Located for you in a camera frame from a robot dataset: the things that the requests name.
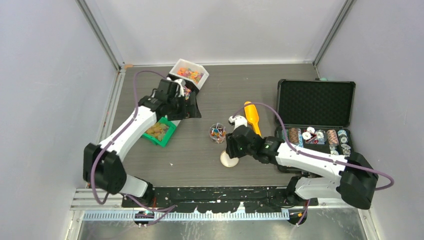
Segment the yellow plastic scoop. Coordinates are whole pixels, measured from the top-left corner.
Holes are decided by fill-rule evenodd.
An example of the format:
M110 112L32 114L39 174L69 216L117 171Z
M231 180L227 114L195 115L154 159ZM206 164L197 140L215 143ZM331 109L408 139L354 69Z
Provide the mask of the yellow plastic scoop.
M246 101L244 103L244 113L247 122L251 125L253 131L259 135L262 136L261 130L259 128L259 113L257 111L257 108L254 104L252 104L250 101Z

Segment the clear plastic jar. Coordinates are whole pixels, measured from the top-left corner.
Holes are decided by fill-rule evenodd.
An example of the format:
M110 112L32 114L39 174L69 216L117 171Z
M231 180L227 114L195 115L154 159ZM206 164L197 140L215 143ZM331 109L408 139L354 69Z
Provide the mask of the clear plastic jar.
M226 140L226 127L220 122L214 123L208 132L209 137L216 144L221 144Z

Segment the green candy bin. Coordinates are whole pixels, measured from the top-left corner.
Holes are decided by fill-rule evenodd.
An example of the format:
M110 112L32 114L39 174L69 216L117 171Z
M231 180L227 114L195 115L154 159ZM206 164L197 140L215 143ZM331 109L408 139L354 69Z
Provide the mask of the green candy bin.
M166 117L162 117L153 126L148 128L141 137L164 148L167 146L176 129L177 126L173 122L169 121Z

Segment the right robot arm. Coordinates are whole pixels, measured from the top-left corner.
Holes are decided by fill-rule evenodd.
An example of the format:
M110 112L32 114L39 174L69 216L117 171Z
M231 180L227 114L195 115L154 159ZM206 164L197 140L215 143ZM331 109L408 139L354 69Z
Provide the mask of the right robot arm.
M262 164L293 167L317 175L290 179L285 198L291 205L328 198L341 199L358 209L370 209L378 175L360 153L345 157L291 145L274 136L262 138L247 126L246 118L241 115L231 116L228 121L234 127L225 136L228 160L251 156Z

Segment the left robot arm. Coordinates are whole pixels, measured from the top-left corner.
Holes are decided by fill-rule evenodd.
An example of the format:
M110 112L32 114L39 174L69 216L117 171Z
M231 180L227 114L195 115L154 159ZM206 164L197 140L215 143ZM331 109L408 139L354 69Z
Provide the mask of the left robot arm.
M127 174L123 160L141 136L161 118L181 121L200 118L194 85L184 79L161 79L151 95L135 102L132 114L110 136L98 144L89 143L83 151L83 179L92 188L108 194L134 197L141 207L153 202L152 184Z

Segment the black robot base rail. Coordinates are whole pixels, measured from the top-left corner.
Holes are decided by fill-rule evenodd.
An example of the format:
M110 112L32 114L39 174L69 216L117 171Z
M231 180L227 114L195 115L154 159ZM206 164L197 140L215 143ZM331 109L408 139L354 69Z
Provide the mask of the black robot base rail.
M167 209L176 213L276 213L281 209L303 208L305 200L288 197L284 186L155 187L147 196L122 196L123 208Z

